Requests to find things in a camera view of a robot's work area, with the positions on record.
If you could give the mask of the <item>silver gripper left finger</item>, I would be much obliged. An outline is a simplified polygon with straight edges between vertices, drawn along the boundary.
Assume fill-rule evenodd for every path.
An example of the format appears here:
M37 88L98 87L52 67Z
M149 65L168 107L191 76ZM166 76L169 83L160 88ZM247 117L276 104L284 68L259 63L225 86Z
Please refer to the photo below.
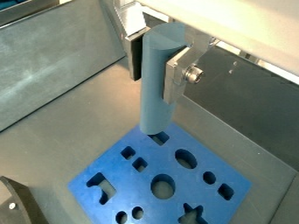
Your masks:
M133 81L137 81L141 78L142 36L149 30L145 25L142 6L136 0L114 0L114 10L120 21L120 37L129 76Z

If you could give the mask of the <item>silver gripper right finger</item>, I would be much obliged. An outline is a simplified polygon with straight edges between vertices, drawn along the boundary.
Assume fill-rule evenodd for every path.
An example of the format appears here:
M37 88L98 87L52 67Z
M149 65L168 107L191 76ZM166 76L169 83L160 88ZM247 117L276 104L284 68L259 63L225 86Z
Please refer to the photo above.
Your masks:
M203 70L197 67L197 61L217 43L216 38L192 27L185 28L184 38L187 46L165 62L162 100L166 104L177 101L188 83L200 81Z

